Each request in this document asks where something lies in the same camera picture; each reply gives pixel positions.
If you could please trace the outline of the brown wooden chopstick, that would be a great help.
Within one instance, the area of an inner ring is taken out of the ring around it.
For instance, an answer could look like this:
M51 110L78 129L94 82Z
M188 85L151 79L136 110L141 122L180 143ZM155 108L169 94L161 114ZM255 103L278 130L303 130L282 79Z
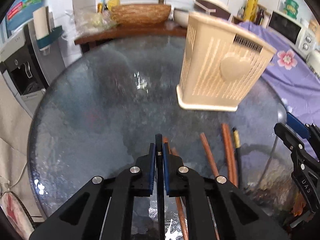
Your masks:
M213 172L213 175L214 175L214 177L218 177L219 176L219 171L217 169L217 166L216 166L212 151L210 149L210 145L209 145L208 140L206 138L206 135L204 133L201 133L200 134L200 139L201 139L204 151L206 153L208 162L210 164L210 168L211 168L211 170Z
M163 142L167 143L168 145L168 149L169 149L169 153L171 155L174 156L179 156L178 152L176 150L176 148L171 148L169 145L169 139L167 137L163 138ZM180 221L180 225L181 225L181 232L183 235L183 239L184 240L188 240L189 239L189 235L188 235L188 228L187 228L187 224L185 222L185 214L183 211L183 205L182 203L184 202L184 200L182 199L182 191L180 190L179 193L175 194L175 200L176 200L176 205L177 205L177 211L178 211L178 217L179 217L179 221Z
M222 131L223 143L225 147L228 179L231 183L233 183L234 186L238 187L239 186L238 171L236 168L234 148L232 144L232 137L231 137L229 126L226 123L222 123L221 131Z

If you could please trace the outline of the black chopstick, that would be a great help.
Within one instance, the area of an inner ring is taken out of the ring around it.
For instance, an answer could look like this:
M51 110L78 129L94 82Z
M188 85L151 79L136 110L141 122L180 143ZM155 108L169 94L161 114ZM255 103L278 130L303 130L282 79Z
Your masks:
M165 240L165 214L164 214L164 176L163 176L163 138L161 134L155 135L156 139L156 172L157 172L157 209L159 239Z

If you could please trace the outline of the gold dark chopstick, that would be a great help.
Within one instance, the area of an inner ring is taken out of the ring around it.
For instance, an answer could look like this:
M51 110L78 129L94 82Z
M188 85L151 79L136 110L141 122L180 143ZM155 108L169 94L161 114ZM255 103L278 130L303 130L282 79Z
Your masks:
M238 187L242 186L242 162L241 162L241 142L239 132L236 127L232 128L235 143L235 159L238 172Z

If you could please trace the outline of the purple floral cloth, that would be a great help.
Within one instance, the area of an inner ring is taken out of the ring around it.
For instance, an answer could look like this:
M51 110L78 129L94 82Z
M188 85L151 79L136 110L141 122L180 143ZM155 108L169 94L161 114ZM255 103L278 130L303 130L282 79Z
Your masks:
M277 50L262 77L278 94L286 110L304 124L319 126L319 79L277 34L252 22L240 27Z

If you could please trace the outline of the white microwave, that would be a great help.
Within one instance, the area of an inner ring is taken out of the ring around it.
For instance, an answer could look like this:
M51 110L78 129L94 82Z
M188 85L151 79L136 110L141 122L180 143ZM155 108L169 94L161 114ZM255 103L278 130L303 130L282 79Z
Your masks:
M315 49L314 33L283 12L272 11L267 28L286 40L303 59Z

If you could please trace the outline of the cream plastic utensil holder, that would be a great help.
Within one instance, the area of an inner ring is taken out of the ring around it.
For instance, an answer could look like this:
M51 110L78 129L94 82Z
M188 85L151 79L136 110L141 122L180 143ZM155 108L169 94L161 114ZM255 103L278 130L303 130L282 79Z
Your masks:
M179 106L236 111L276 53L270 44L238 25L191 12L176 86Z

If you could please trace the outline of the brown glass bottle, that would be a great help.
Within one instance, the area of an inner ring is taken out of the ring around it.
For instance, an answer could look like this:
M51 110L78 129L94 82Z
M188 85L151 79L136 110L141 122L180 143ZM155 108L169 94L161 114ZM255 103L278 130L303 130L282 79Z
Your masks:
M261 22L263 19L264 19L264 10L263 10L263 8L259 8L259 10L257 12L256 19L255 19L255 24L261 25Z

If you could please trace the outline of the green stacked tubs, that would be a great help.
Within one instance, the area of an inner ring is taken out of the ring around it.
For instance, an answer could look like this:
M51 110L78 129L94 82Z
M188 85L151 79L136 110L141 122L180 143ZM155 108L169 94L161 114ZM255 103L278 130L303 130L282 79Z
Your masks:
M293 19L297 19L299 5L294 0L285 0L284 13Z

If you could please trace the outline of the yellow box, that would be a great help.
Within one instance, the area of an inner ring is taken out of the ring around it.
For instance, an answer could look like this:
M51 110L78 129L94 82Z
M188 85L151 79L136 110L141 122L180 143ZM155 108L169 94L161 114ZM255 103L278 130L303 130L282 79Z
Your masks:
M253 22L255 20L257 7L258 0L247 0L243 20Z

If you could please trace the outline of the round patterned cushion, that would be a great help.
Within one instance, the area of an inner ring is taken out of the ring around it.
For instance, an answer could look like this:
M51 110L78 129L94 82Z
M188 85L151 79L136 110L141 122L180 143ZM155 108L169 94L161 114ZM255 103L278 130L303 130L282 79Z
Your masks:
M22 239L29 239L35 226L31 215L17 194L9 191L1 196L1 208Z

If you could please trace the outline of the wooden counter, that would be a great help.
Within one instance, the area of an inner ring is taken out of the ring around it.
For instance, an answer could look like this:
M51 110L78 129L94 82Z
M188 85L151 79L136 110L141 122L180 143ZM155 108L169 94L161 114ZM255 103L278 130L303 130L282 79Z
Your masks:
M118 25L106 31L91 35L82 35L74 40L84 54L91 49L119 38L135 36L176 36L186 37L187 29L172 20L151 25Z

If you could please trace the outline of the water dispenser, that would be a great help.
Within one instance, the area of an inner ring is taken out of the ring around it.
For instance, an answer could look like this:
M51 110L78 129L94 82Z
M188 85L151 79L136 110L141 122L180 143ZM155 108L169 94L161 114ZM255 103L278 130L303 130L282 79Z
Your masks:
M30 116L65 68L58 41L50 45L47 53L39 50L33 20L22 25L1 48L1 74Z

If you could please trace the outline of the woven basket sink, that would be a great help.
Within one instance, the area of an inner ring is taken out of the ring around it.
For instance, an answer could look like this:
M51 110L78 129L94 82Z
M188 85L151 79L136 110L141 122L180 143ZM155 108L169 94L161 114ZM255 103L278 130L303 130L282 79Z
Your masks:
M171 13L166 4L124 4L114 6L111 16L119 25L151 25L165 22Z

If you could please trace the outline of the yellow soap bottle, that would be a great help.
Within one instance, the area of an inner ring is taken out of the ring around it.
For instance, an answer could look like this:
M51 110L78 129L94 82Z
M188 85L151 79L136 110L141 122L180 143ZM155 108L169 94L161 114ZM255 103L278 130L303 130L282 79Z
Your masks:
M111 11L113 7L116 7L119 5L120 5L120 0L108 0L107 9Z

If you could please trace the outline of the blue water bottle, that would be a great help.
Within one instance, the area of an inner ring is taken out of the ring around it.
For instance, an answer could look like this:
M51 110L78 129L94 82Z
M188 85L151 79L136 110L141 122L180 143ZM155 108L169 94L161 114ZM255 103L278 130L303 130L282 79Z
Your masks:
M7 31L14 31L33 18L33 12L43 5L44 0L15 0L5 16Z

